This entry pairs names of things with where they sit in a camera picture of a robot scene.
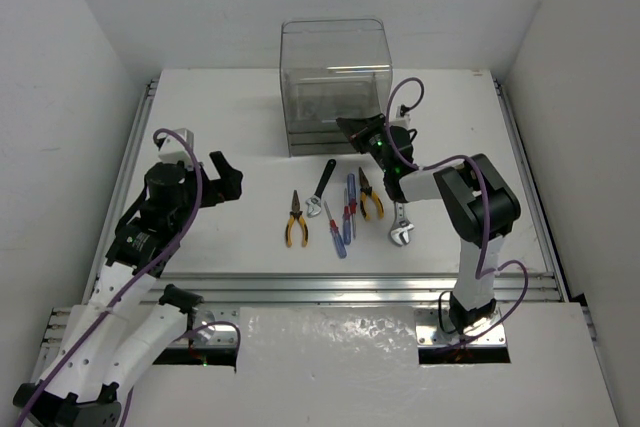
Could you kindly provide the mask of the red handle adjustable wrench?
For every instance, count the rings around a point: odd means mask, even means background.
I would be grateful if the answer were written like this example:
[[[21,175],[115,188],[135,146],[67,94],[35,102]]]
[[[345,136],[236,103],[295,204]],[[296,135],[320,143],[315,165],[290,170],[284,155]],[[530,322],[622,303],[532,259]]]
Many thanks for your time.
[[[397,247],[407,246],[410,241],[410,232],[415,228],[406,215],[405,205],[394,203],[394,221],[389,230],[389,239]]]

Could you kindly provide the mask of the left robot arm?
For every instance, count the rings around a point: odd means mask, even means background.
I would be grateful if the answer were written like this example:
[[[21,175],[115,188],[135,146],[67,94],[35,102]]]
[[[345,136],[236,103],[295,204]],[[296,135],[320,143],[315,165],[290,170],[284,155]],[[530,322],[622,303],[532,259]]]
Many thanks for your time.
[[[23,383],[13,403],[21,422],[36,426],[114,426],[123,419],[132,388],[174,341],[204,328],[203,298],[173,284],[133,334],[131,315],[180,247],[199,208],[237,200],[241,171],[220,151],[209,155],[211,180],[188,155],[160,159],[115,228],[106,262],[75,328],[37,381]]]

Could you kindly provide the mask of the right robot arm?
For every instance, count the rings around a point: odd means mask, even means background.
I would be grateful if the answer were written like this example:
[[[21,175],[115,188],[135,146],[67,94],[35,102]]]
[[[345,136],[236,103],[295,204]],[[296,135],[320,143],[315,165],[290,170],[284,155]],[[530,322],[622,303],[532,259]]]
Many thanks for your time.
[[[385,116],[336,120],[354,149],[369,154],[383,172],[389,198],[398,204],[443,202],[460,237],[458,277],[449,300],[449,318],[459,334],[495,309],[494,278],[504,238],[521,215],[519,200],[489,158],[480,153],[419,170],[413,162],[413,132],[386,125]]]

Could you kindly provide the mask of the clear acrylic box cover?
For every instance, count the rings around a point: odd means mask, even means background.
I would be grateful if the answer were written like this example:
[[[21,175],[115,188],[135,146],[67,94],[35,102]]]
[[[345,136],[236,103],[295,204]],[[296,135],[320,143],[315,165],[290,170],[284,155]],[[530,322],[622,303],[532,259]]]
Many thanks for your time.
[[[353,153],[336,119],[377,115],[388,100],[393,65],[383,22],[376,17],[284,22],[279,80],[291,157]]]

